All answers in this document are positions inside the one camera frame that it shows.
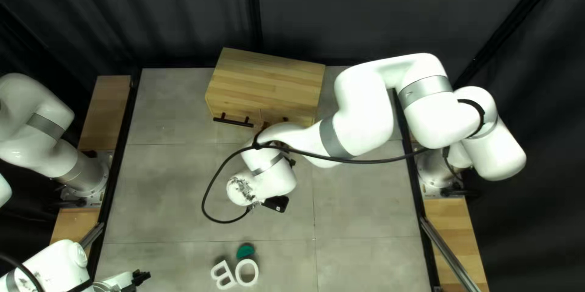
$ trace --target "silver joint band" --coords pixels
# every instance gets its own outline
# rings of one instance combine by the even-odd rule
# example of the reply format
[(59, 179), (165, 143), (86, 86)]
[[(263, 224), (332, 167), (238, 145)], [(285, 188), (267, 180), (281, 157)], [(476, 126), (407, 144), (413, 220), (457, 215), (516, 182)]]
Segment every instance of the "silver joint band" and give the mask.
[(400, 105), (406, 109), (411, 103), (431, 94), (453, 92), (449, 79), (445, 76), (429, 76), (408, 84), (399, 93)]
[(321, 125), (319, 125), (319, 135), (321, 137), (321, 142), (323, 143), (323, 147), (331, 157), (339, 157), (339, 158), (354, 158), (355, 156), (347, 152), (341, 142), (339, 142), (339, 138), (337, 138), (337, 133), (335, 133), (335, 129), (333, 128), (333, 116), (329, 116), (321, 121)]
[(271, 167), (274, 166), (274, 164), (278, 163), (283, 158), (284, 158), (283, 154), (279, 153), (273, 159), (271, 159), (269, 162), (267, 162), (266, 165), (261, 166), (258, 169), (255, 169), (254, 171), (252, 171), (252, 176), (257, 176), (260, 173), (266, 171), (267, 169), (270, 169)]
[(26, 124), (28, 126), (32, 126), (33, 128), (45, 134), (48, 134), (55, 140), (61, 139), (61, 136), (65, 132), (65, 130), (63, 130), (61, 126), (53, 123), (51, 120), (48, 120), (47, 118), (44, 118), (43, 116), (40, 116), (36, 113), (34, 113), (33, 116), (29, 118), (29, 121), (26, 122)]
[(475, 135), (473, 135), (473, 136), (471, 136), (471, 137), (467, 137), (466, 139), (479, 139), (479, 138), (483, 138), (483, 137), (485, 137), (486, 135), (490, 134), (490, 133), (491, 133), (493, 130), (495, 130), (495, 126), (496, 126), (497, 124), (498, 124), (498, 117), (496, 117), (496, 118), (495, 118), (495, 122), (494, 122), (494, 124), (493, 124), (493, 125), (490, 127), (490, 129), (489, 129), (489, 130), (487, 130), (487, 131), (485, 131), (485, 132), (483, 132), (483, 133), (481, 133), (481, 134), (479, 134), (479, 133), (478, 133), (478, 134), (475, 134)]

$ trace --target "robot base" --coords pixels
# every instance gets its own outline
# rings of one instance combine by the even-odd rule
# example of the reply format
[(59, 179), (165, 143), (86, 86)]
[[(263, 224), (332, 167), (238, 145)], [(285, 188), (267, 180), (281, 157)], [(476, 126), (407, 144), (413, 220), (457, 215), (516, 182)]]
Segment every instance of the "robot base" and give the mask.
[(86, 203), (84, 206), (76, 206), (81, 208), (99, 208), (102, 206), (102, 201), (104, 200), (104, 194), (106, 191), (106, 183), (108, 181), (109, 176), (109, 169), (105, 162), (100, 161), (100, 165), (104, 172), (102, 179), (90, 191), (78, 191), (71, 187), (65, 187), (61, 191), (61, 199), (63, 201), (77, 201), (79, 199), (85, 199)]

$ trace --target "wooden box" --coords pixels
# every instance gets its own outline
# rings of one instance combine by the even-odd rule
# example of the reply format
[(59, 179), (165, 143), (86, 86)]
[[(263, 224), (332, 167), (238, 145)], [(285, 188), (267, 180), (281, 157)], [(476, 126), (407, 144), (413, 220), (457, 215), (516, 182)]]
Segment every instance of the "wooden box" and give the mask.
[(205, 100), (214, 117), (314, 123), (325, 65), (223, 48)]

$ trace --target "black cable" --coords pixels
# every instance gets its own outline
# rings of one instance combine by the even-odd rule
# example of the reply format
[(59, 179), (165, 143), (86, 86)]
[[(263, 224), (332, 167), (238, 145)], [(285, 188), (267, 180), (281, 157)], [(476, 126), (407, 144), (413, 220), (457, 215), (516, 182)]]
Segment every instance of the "black cable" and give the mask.
[(245, 151), (248, 150), (252, 150), (252, 149), (262, 149), (262, 148), (269, 148), (269, 149), (278, 149), (281, 151), (288, 151), (291, 153), (297, 153), (300, 155), (304, 155), (304, 156), (309, 156), (309, 157), (313, 157), (313, 158), (318, 158), (321, 160), (327, 160), (327, 161), (334, 161), (334, 162), (344, 162), (344, 163), (348, 163), (348, 164), (381, 164), (381, 163), (386, 163), (386, 162), (394, 162), (394, 161), (400, 161), (400, 160), (404, 160), (406, 158), (409, 157), (413, 157), (414, 155), (423, 153), (425, 151), (428, 150), (428, 148), (422, 148), (419, 149), (417, 151), (414, 151), (412, 153), (409, 154), (404, 154), (401, 156), (397, 156), (397, 157), (393, 157), (393, 158), (385, 158), (383, 160), (348, 160), (346, 158), (339, 158), (339, 157), (329, 157), (329, 156), (323, 156), (323, 155), (318, 155), (318, 154), (313, 154), (313, 153), (309, 153), (307, 151), (302, 151), (302, 150), (298, 150), (295, 148), (287, 148), (287, 147), (279, 147), (279, 146), (270, 146), (270, 143), (272, 141), (269, 141), (265, 144), (258, 144), (256, 142), (257, 137), (260, 133), (257, 133), (256, 136), (254, 137), (254, 142), (253, 145), (250, 147), (244, 147), (242, 149), (239, 149), (237, 151), (235, 151), (234, 153), (232, 153), (228, 158), (226, 158), (223, 163), (219, 166), (219, 169), (215, 172), (215, 175), (213, 178), (211, 178), (211, 181), (209, 182), (209, 185), (207, 186), (207, 190), (205, 190), (205, 193), (203, 195), (203, 200), (201, 201), (201, 211), (203, 212), (203, 215), (205, 215), (206, 218), (208, 218), (209, 220), (216, 222), (216, 223), (232, 223), (232, 222), (236, 222), (240, 219), (242, 219), (244, 216), (246, 216), (246, 214), (250, 213), (251, 208), (250, 206), (248, 206), (245, 210), (245, 212), (238, 216), (235, 219), (231, 219), (231, 220), (227, 220), (227, 221), (222, 221), (222, 220), (217, 220), (215, 218), (212, 218), (211, 216), (209, 216), (209, 214), (207, 213), (207, 211), (205, 210), (205, 201), (207, 200), (207, 196), (209, 195), (209, 191), (211, 190), (211, 186), (213, 186), (215, 179), (219, 176), (219, 173), (221, 172), (221, 170), (224, 168), (224, 166), (232, 159), (234, 158), (236, 155), (241, 154)]
[(453, 169), (453, 167), (451, 166), (451, 164), (449, 164), (449, 161), (447, 161), (447, 157), (443, 157), (443, 160), (445, 160), (445, 165), (447, 165), (447, 169), (449, 169), (449, 172), (451, 172), (451, 174), (453, 174), (453, 177), (459, 181), (460, 183), (463, 183), (463, 180), (461, 180), (458, 176), (457, 173), (455, 173), (455, 170)]
[(211, 216), (209, 216), (209, 214), (207, 214), (207, 211), (205, 210), (205, 200), (207, 199), (207, 195), (209, 195), (209, 190), (211, 190), (211, 186), (213, 186), (213, 184), (215, 182), (215, 179), (218, 177), (219, 173), (221, 172), (221, 170), (223, 169), (223, 167), (225, 166), (225, 164), (227, 164), (228, 161), (230, 161), (236, 155), (238, 155), (240, 153), (243, 153), (245, 151), (248, 151), (248, 150), (252, 150), (252, 149), (254, 149), (254, 148), (253, 147), (244, 147), (242, 149), (239, 149), (239, 150), (235, 151), (228, 158), (226, 158), (225, 161), (223, 161), (223, 163), (221, 163), (221, 165), (219, 166), (219, 169), (216, 171), (214, 177), (211, 178), (211, 181), (209, 182), (209, 185), (207, 186), (207, 190), (205, 190), (205, 194), (203, 195), (203, 200), (201, 201), (201, 211), (203, 212), (203, 215), (205, 215), (205, 217), (208, 218), (209, 220), (211, 220), (213, 222), (216, 222), (216, 223), (232, 223), (232, 222), (236, 222), (236, 221), (242, 219), (243, 217), (246, 216), (246, 214), (250, 213), (250, 207), (247, 207), (246, 208), (246, 211), (244, 212), (244, 214), (238, 216), (235, 219), (227, 220), (227, 221), (217, 220), (217, 219), (211, 218)]
[(449, 150), (450, 149), (451, 149), (451, 146), (447, 146), (447, 147), (443, 148), (443, 152), (442, 152), (443, 153), (443, 160), (445, 161), (445, 165), (447, 166), (447, 169), (449, 169), (449, 172), (451, 172), (451, 174), (453, 175), (455, 180), (457, 180), (461, 184), (461, 188), (463, 188), (463, 180), (461, 180), (457, 176), (457, 173), (455, 173), (455, 170), (453, 169), (451, 164), (449, 164), (449, 161), (447, 161), (447, 157), (449, 157)]
[(19, 262), (17, 259), (12, 258), (4, 253), (0, 253), (0, 259), (4, 260), (5, 262), (8, 262), (9, 264), (11, 264), (12, 266), (15, 266), (18, 269), (20, 269), (20, 271), (23, 272), (26, 275), (26, 277), (28, 277), (29, 280), (31, 280), (33, 282), (33, 285), (37, 289), (38, 292), (44, 292), (43, 286), (40, 284), (40, 282), (37, 280), (37, 278), (21, 262)]

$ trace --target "green object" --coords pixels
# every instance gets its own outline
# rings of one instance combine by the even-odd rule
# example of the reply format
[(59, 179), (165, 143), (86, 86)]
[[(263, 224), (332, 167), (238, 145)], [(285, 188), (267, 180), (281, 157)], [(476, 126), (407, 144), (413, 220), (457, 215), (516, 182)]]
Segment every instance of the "green object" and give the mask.
[(238, 254), (236, 255), (236, 258), (238, 258), (238, 260), (240, 260), (241, 258), (245, 258), (247, 256), (251, 256), (254, 254), (254, 248), (250, 245), (242, 245), (239, 249), (238, 249)]

